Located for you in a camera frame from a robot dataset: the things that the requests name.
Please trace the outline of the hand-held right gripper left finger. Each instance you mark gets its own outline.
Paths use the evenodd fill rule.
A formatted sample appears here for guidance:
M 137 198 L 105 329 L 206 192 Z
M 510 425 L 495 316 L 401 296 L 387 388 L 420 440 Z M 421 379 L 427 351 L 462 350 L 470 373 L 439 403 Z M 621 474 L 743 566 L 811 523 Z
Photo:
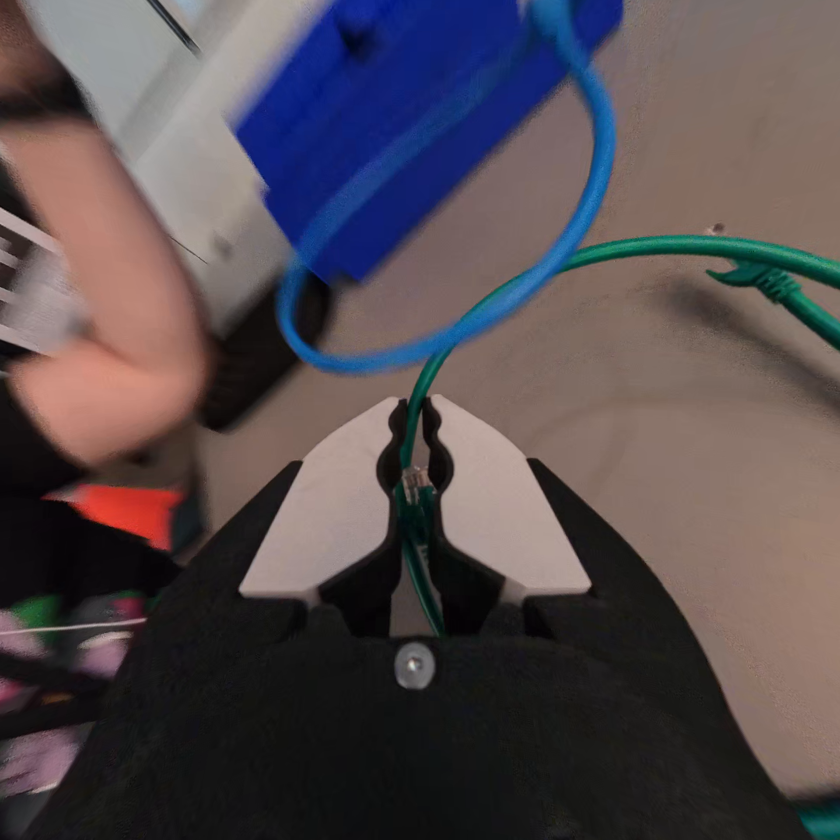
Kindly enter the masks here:
M 309 451 L 238 591 L 326 602 L 343 573 L 391 548 L 406 402 L 386 397 Z

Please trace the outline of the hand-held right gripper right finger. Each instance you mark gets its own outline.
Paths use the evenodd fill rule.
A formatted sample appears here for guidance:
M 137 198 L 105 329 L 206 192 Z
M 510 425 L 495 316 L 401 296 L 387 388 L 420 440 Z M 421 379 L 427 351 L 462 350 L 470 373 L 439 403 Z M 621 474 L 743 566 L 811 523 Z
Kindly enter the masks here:
M 439 394 L 427 400 L 424 423 L 429 458 L 441 465 L 444 548 L 499 575 L 502 599 L 587 593 L 591 579 L 525 454 Z

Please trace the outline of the blue plastic bin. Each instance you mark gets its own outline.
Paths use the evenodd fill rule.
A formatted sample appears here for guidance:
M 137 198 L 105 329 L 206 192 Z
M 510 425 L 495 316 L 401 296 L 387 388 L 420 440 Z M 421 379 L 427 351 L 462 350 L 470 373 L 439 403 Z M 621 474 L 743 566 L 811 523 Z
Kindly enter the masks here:
M 332 2 L 279 58 L 234 133 L 294 249 L 352 176 L 490 72 L 474 108 L 303 258 L 310 272 L 363 281 L 567 78 L 531 15 L 513 1 Z

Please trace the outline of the person's left forearm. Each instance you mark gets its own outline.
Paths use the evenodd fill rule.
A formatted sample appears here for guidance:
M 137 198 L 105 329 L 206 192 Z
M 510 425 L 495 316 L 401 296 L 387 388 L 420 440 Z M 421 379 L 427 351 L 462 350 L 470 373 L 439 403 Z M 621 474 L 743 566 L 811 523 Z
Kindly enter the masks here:
M 212 372 L 201 302 L 171 238 L 91 122 L 2 129 L 2 152 L 87 307 L 54 355 L 17 363 L 16 398 L 81 466 L 187 421 Z

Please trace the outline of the bright orange object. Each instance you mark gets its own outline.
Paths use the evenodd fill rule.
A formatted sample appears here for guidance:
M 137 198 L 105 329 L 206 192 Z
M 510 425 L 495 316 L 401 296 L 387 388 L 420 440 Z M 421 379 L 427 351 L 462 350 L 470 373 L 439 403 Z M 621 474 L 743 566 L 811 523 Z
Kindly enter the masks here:
M 186 494 L 178 489 L 87 483 L 53 491 L 43 498 L 63 501 L 86 519 L 126 531 L 157 550 L 170 552 L 175 512 L 186 500 Z

